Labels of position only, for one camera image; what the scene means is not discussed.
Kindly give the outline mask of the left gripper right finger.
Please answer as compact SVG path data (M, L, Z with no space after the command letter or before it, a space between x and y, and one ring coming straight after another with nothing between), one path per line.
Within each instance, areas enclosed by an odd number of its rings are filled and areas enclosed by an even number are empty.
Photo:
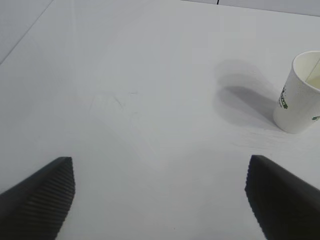
M268 240L318 240L320 191L263 155L252 155L245 182L252 212Z

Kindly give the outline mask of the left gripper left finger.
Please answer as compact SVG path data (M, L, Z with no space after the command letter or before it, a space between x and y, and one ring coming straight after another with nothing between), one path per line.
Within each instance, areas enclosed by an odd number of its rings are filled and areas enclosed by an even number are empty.
M73 159L59 157L0 195L2 240L54 240L75 197Z

